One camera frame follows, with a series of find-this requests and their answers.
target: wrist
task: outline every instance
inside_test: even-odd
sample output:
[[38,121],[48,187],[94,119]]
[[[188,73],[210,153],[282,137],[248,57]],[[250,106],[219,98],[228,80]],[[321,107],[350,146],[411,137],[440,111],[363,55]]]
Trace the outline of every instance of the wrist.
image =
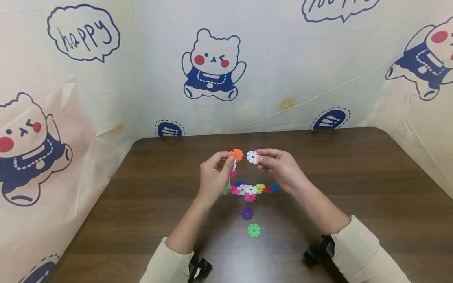
[[215,201],[209,200],[207,197],[200,194],[193,200],[193,205],[206,211],[210,210],[214,203]]
[[293,196],[304,194],[305,192],[316,190],[317,188],[306,177],[301,177],[295,184],[292,191]]

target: left hand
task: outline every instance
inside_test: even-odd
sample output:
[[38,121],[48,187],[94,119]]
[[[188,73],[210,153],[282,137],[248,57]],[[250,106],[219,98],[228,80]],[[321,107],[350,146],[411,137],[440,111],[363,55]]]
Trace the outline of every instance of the left hand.
[[235,159],[234,156],[228,157],[229,154],[228,151],[217,152],[200,165],[198,197],[207,205],[213,205],[228,185]]

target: red cheek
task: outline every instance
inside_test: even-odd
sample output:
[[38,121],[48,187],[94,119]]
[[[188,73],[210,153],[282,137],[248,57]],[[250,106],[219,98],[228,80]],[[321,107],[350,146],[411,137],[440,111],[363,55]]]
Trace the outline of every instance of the red cheek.
[[201,55],[197,55],[197,56],[195,56],[195,58],[194,58],[194,62],[195,62],[195,64],[197,64],[197,65],[203,65],[203,64],[204,64],[204,57],[201,56]]
[[228,67],[230,65],[230,61],[228,60],[223,60],[222,63],[220,63],[220,65],[224,68]]
[[41,131],[41,123],[39,122],[34,122],[33,123],[33,131],[35,133],[39,133]]
[[448,38],[448,33],[446,31],[438,31],[431,37],[431,40],[434,43],[442,43]]
[[14,141],[8,137],[0,138],[0,152],[8,152],[14,147]]

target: lemon slice print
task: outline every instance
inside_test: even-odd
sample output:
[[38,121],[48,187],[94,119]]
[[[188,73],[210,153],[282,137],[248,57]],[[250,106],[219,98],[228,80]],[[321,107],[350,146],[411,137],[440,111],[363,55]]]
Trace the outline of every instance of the lemon slice print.
[[125,32],[134,19],[132,0],[85,0],[85,3],[109,12],[120,33]]
[[112,134],[112,135],[119,135],[119,134],[124,133],[124,131],[126,131],[125,125],[114,125],[108,129],[109,134]]
[[294,97],[287,97],[287,98],[282,99],[279,102],[279,110],[280,111],[290,110],[294,106],[296,106],[296,99]]

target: bear face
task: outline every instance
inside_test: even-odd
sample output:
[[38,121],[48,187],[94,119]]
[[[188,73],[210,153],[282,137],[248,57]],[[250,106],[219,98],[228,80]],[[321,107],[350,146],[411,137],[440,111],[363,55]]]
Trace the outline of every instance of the bear face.
[[426,37],[431,53],[447,68],[453,68],[453,18],[435,27]]
[[236,68],[239,37],[233,35],[229,38],[215,38],[207,29],[197,33],[197,41],[190,54],[192,65],[198,70],[211,75],[224,75]]
[[0,158],[20,156],[37,149],[47,136],[46,117],[25,93],[0,105]]

